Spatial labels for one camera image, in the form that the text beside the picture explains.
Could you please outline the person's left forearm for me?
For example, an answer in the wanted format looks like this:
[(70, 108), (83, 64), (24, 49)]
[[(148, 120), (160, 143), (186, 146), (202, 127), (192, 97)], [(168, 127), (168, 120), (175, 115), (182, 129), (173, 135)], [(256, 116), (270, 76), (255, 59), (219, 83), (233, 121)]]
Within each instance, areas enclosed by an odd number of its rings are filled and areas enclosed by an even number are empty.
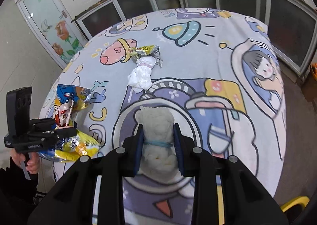
[(33, 198), (38, 175), (25, 178), (23, 169), (10, 160), (10, 166), (1, 169), (1, 224), (27, 224), (34, 210)]

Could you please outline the person's left hand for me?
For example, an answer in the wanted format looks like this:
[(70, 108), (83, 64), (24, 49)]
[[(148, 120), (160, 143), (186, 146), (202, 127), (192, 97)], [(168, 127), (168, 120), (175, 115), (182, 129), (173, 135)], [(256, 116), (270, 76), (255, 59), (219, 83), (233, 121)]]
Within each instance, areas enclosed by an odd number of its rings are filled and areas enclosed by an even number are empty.
[[(15, 149), (11, 149), (11, 158), (14, 161), (14, 163), (20, 167), (21, 163), (24, 163), (25, 156), (23, 154), (19, 154), (15, 151)], [(37, 174), (40, 168), (40, 159), (39, 155), (36, 152), (30, 152), (31, 156), (28, 160), (27, 164), (25, 165), (26, 170), (30, 174)]]

